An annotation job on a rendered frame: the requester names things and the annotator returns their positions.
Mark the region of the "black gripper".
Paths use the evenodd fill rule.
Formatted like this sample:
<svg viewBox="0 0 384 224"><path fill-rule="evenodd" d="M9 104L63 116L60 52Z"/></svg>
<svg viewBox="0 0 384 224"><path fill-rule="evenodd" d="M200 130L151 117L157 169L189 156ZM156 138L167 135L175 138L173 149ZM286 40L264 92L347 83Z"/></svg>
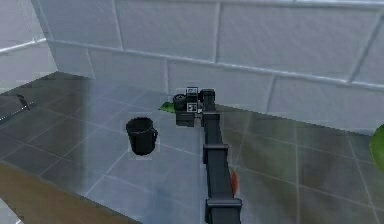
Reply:
<svg viewBox="0 0 384 224"><path fill-rule="evenodd" d="M176 114L176 125L193 127L195 122L195 113L187 110L186 95L176 94L173 97L173 105Z"/></svg>

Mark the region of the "black bin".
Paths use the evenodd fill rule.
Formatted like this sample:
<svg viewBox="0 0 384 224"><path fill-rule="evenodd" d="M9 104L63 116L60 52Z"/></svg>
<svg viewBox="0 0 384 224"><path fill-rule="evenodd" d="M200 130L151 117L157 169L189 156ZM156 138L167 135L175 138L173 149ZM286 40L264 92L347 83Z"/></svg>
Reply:
<svg viewBox="0 0 384 224"><path fill-rule="evenodd" d="M155 149L158 131L148 117L136 117L126 124L131 149L136 155L145 156Z"/></svg>

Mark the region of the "red round object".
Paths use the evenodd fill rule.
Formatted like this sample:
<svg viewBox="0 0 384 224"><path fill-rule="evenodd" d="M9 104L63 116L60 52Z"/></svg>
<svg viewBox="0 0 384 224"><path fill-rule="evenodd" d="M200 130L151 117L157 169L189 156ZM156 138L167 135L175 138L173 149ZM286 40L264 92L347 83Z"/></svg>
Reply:
<svg viewBox="0 0 384 224"><path fill-rule="evenodd" d="M230 168L230 178L231 178L231 185L232 185L232 191L233 194L236 195L238 192L238 176L234 169Z"/></svg>

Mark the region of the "green round object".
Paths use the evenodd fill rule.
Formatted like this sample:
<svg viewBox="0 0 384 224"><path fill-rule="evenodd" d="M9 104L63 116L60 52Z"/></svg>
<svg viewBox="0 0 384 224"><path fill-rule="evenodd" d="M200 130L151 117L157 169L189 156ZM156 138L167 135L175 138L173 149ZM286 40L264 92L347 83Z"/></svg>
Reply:
<svg viewBox="0 0 384 224"><path fill-rule="evenodd" d="M384 124L375 130L370 139L369 147L375 165L384 173Z"/></svg>

